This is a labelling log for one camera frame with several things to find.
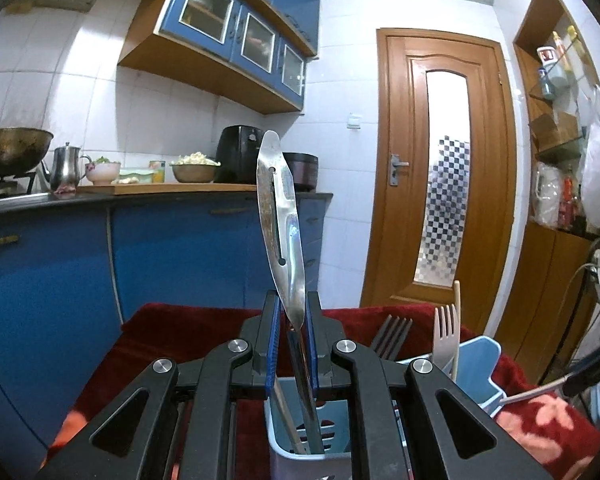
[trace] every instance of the black countertop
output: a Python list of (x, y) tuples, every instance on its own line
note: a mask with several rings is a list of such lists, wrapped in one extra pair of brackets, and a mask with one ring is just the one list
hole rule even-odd
[[(255, 200), (254, 191), (218, 191), (218, 192), (178, 192), (178, 193), (152, 193), (152, 194), (131, 194), (131, 195), (111, 195), (97, 193), (78, 193), (68, 196), (58, 197), (52, 193), (37, 193), (32, 195), (13, 196), (0, 199), (0, 215), (12, 214), (16, 212), (31, 211), (37, 209), (58, 208), (58, 207), (76, 207), (93, 206), (100, 204), (115, 205), (118, 203), (141, 204), (148, 202), (175, 202), (181, 200), (217, 200), (218, 196), (231, 198), (245, 197), (247, 200)], [(316, 192), (297, 192), (296, 198), (315, 198), (319, 200), (329, 200), (333, 193)]]

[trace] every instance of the wall switch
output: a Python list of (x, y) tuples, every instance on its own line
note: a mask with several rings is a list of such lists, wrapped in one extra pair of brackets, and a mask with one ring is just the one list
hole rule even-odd
[(362, 117), (359, 115), (349, 114), (349, 120), (347, 121), (347, 128), (349, 130), (359, 130), (361, 119), (362, 119)]

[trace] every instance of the door frame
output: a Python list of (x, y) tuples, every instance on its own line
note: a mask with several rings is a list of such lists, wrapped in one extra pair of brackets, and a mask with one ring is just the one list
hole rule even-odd
[[(372, 306), (371, 297), (374, 283), (378, 273), (378, 262), (380, 259), (380, 249), (382, 241), (382, 231), (384, 229), (384, 204), (386, 201), (386, 190), (388, 185), (389, 160), (389, 59), (388, 59), (388, 39), (391, 37), (399, 38), (430, 38), (433, 40), (461, 41), (479, 46), (491, 48), (496, 57), (500, 79), (502, 82), (502, 94), (504, 98), (504, 111), (506, 122), (507, 137), (507, 163), (509, 167), (509, 176), (507, 178), (506, 209), (507, 222), (504, 225), (504, 231), (509, 236), (503, 236), (500, 243), (498, 258), (495, 263), (498, 286), (502, 280), (504, 265), (509, 250), (510, 233), (513, 226), (513, 210), (516, 195), (516, 127), (513, 113), (513, 97), (511, 86), (509, 84), (509, 73), (502, 53), (502, 47), (497, 41), (485, 40), (465, 34), (456, 34), (453, 32), (442, 32), (438, 30), (423, 30), (416, 28), (379, 28), (376, 31), (378, 39), (378, 155), (376, 158), (376, 188), (374, 193), (374, 208), (371, 219), (371, 236), (369, 239), (369, 250), (366, 258), (365, 279), (362, 289), (362, 298), (360, 306)], [(480, 316), (481, 330), (486, 326), (489, 318), (488, 311)]]

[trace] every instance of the silver bolt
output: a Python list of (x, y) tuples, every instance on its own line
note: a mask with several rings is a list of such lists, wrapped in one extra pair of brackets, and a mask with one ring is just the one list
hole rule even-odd
[(336, 343), (336, 348), (344, 354), (350, 354), (356, 349), (356, 344), (351, 339), (342, 339)]
[(154, 363), (154, 372), (158, 372), (159, 374), (163, 374), (171, 370), (173, 363), (168, 359), (158, 359)]
[(244, 352), (249, 344), (244, 339), (233, 339), (229, 341), (229, 350), (231, 352)]
[(431, 361), (427, 361), (426, 359), (416, 359), (413, 362), (413, 369), (419, 374), (428, 374), (433, 370), (433, 365)]

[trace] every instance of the white bowl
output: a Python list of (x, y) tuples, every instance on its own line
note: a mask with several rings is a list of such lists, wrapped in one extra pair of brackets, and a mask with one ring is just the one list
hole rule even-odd
[(120, 175), (119, 162), (101, 162), (86, 165), (87, 180), (94, 186), (108, 186)]

